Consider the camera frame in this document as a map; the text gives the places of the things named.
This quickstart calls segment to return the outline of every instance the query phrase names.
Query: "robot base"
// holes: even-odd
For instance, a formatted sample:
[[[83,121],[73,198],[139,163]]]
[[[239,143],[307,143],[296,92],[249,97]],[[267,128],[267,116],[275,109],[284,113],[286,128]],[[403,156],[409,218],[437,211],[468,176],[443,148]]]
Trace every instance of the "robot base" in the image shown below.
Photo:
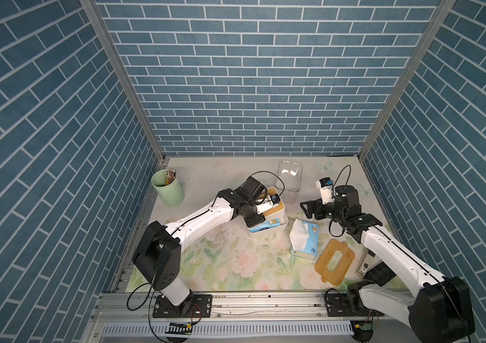
[[[354,311],[350,311],[348,308],[348,299],[337,293],[329,293],[325,295],[325,300],[327,315],[329,317],[367,317],[369,315],[368,308],[357,308]],[[378,312],[378,315],[382,317],[384,316],[384,313]]]
[[[169,299],[163,295],[158,296],[155,301],[153,318],[193,318],[194,321],[199,319],[199,310],[201,309],[201,318],[211,317],[212,295],[210,294],[192,294],[184,300],[179,306],[171,304]]]

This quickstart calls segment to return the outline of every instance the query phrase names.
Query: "clear plastic container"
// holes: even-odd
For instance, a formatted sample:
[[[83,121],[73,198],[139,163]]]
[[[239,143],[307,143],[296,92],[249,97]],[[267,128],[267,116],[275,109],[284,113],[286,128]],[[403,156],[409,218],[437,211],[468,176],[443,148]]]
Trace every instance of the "clear plastic container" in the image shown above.
[[[285,190],[281,195],[281,198],[287,204],[293,204],[298,197],[298,191],[300,190],[300,181],[302,179],[302,164],[281,161],[279,163],[277,175],[285,183]],[[283,189],[283,184],[279,181],[275,181],[275,188]]]

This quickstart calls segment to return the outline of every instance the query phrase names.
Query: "black mounting plate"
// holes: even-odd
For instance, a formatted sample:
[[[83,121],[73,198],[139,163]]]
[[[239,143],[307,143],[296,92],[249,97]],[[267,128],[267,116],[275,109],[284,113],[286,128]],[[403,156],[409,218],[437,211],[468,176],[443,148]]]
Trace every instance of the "black mounting plate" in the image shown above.
[[[201,309],[201,318],[211,317],[212,295],[210,294],[194,294],[192,304],[199,306]],[[153,318],[193,318],[194,321],[199,318],[197,306],[192,305],[192,314],[188,312],[182,317],[178,315],[178,310],[171,302],[163,295],[157,297],[154,306]]]
[[[327,315],[329,317],[367,317],[369,315],[368,308],[363,308],[361,310],[350,312],[350,310],[346,306],[346,298],[341,297],[337,293],[329,293],[325,298]],[[378,315],[379,317],[382,317],[384,316],[384,313],[378,312]]]

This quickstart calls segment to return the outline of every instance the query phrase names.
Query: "vent grille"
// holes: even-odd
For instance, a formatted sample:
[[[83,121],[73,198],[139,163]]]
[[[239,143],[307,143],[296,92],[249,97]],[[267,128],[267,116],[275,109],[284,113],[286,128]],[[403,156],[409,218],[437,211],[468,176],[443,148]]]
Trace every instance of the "vent grille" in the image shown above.
[[[181,328],[169,323],[152,323],[154,333],[165,336],[165,332],[178,332]],[[222,323],[201,322],[194,327],[192,338],[244,338],[258,336],[323,336],[353,335],[349,320],[311,321],[229,321]],[[148,337],[152,336],[147,323],[108,323],[104,326],[102,337]],[[187,337],[187,335],[169,334],[169,337]]]

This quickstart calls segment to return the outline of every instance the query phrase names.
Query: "metal frame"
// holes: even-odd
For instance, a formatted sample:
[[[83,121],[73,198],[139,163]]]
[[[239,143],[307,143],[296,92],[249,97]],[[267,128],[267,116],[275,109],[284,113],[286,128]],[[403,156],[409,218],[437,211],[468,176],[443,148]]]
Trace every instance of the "metal frame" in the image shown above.
[[[411,295],[408,290],[395,290],[402,295]],[[146,298],[145,292],[134,293],[129,305],[137,307]],[[202,322],[231,323],[233,321],[253,321],[257,323],[308,322],[314,324],[328,323],[333,320],[363,320],[365,317],[328,317],[324,302],[325,291],[255,291],[255,292],[197,292],[212,294],[211,318]],[[112,323],[146,323],[148,306],[137,311],[127,310],[129,293],[102,293],[91,315],[81,342],[97,343],[100,341],[105,326]],[[380,320],[392,319],[389,316]],[[153,326],[169,323],[172,319],[150,318]]]
[[[157,164],[157,170],[164,169],[167,164],[168,158]],[[142,238],[144,230],[149,224],[151,212],[154,210],[156,199],[157,193],[154,191],[154,188],[150,183],[148,185],[148,190],[146,191],[146,196],[144,197],[144,202],[142,203],[142,207],[138,213],[137,220],[134,223],[133,230],[130,232],[129,239],[127,240],[127,244],[123,250],[123,255],[121,255],[112,284],[109,286],[110,292],[125,292],[125,289],[127,288],[130,273],[134,267],[134,264],[132,263],[132,256],[137,248],[138,242],[140,242],[140,238]]]
[[[106,23],[104,22],[104,19],[100,14],[100,10],[96,5],[96,1],[81,0],[80,2],[83,7],[83,10],[85,11],[85,14],[89,18],[90,25],[93,27],[94,32],[96,33],[96,37],[98,37],[100,44],[102,44],[104,52],[106,53],[106,56],[113,68],[113,71],[117,75],[117,79],[119,79],[119,82],[123,87],[125,94],[127,95],[127,99],[129,99],[130,105],[134,109],[134,113],[136,114],[138,121],[140,122],[142,128],[144,129],[144,133],[146,134],[148,141],[150,141],[151,147],[153,148],[158,161],[160,163],[163,163],[165,159],[165,155],[161,150],[161,146],[159,145],[159,142],[155,138],[148,117],[146,116],[146,113],[144,112],[144,108],[142,107],[142,103],[138,99],[136,90],[134,89],[134,86],[130,81],[129,75],[125,67],[123,66],[121,57],[119,57],[119,53],[115,48],[113,39],[111,38],[111,35],[109,34],[109,31],[106,27]]]
[[[393,109],[396,107],[401,95],[403,95],[403,91],[405,91],[405,88],[411,81],[414,72],[417,70],[420,62],[426,55],[426,52],[430,48],[433,39],[436,37],[441,25],[443,25],[443,22],[449,15],[449,12],[453,8],[455,2],[456,0],[440,0],[437,8],[433,11],[430,22],[428,23],[428,26],[426,26],[424,33],[420,36],[417,46],[415,47],[415,50],[413,50],[405,69],[401,73],[401,76],[397,79],[392,93],[388,97],[388,100],[386,100],[382,111],[380,111],[377,121],[373,124],[373,127],[371,127],[369,135],[357,153],[357,157],[360,161],[365,159],[371,150],[371,147],[373,147],[375,140],[384,127],[384,124],[386,124],[390,118]]]

